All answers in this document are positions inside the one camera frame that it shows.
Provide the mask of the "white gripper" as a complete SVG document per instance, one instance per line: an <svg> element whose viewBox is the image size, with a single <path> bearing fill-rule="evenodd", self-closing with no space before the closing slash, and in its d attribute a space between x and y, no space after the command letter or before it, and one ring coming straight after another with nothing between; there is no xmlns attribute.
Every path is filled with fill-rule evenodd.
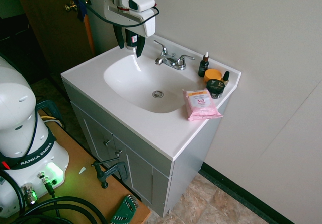
<svg viewBox="0 0 322 224"><path fill-rule="evenodd" d="M113 30L120 49L123 49L125 44L122 27L138 34L136 56L139 58L142 55L146 38L155 33L155 12L152 9L143 12L133 9L121 10L111 0L104 0L104 16L105 19L115 24Z"/></svg>

